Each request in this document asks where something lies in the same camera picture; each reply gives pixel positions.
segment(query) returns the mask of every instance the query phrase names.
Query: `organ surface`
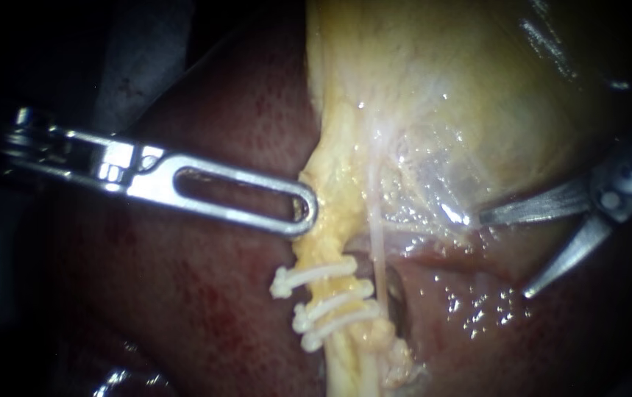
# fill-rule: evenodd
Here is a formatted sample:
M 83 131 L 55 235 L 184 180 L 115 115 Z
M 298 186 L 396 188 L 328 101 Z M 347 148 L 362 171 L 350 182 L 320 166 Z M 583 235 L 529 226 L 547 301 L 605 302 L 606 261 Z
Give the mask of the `organ surface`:
M 564 11 L 542 1 L 309 0 L 308 86 L 321 140 L 300 179 L 320 207 L 314 229 L 293 244 L 296 269 L 344 264 L 347 246 L 366 241 L 384 319 L 383 269 L 393 252 L 407 254 L 402 236 L 424 241 L 422 255 L 508 260 L 498 246 L 514 238 L 481 244 L 475 211 L 588 161 L 579 154 L 607 142 L 617 121 L 608 114 L 627 88 L 599 72 L 619 61 L 589 51 L 596 32 Z M 567 230 L 537 226 L 532 240 Z M 317 279 L 307 307 L 357 285 L 354 276 Z M 363 306 L 350 302 L 322 323 Z M 390 373 L 381 365 L 399 371 L 390 385 L 413 378 L 404 341 L 363 347 L 378 324 L 387 327 L 382 319 L 326 339 L 330 395 L 380 392 L 373 382 Z M 393 351 L 400 355 L 388 361 Z

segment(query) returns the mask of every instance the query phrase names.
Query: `scissor blade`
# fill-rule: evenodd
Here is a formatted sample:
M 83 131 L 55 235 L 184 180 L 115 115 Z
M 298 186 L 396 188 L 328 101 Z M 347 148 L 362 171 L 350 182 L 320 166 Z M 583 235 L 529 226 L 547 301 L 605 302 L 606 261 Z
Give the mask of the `scissor blade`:
M 590 211 L 585 179 L 574 179 L 529 199 L 515 201 L 480 213 L 483 225 L 538 222 Z
M 590 215 L 566 247 L 524 288 L 524 296 L 532 298 L 546 286 L 575 268 L 603 241 L 607 240 L 612 229 L 613 226 L 610 221 L 602 215 L 597 213 Z

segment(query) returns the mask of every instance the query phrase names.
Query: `dark background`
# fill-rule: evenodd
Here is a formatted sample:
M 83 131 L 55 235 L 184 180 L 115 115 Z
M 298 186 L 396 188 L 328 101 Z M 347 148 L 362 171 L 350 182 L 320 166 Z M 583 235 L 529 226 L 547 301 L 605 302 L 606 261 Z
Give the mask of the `dark background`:
M 93 122 L 93 112 L 103 74 L 112 66 L 108 63 L 115 62 L 106 56 L 113 26 L 132 18 L 146 19 L 146 15 L 132 16 L 143 12 L 142 7 L 164 6 L 177 7 L 174 15 L 178 16 L 184 8 L 192 12 L 185 66 L 195 63 L 256 8 L 231 1 L 191 0 L 0 2 L 0 95 L 49 110 L 61 125 L 90 128 L 98 123 L 96 118 Z M 120 37 L 116 45 L 131 39 Z M 17 390 L 44 395 L 54 364 L 39 264 L 15 258 L 20 249 L 15 247 L 16 229 L 34 197 L 29 190 L 0 185 L 0 394 Z

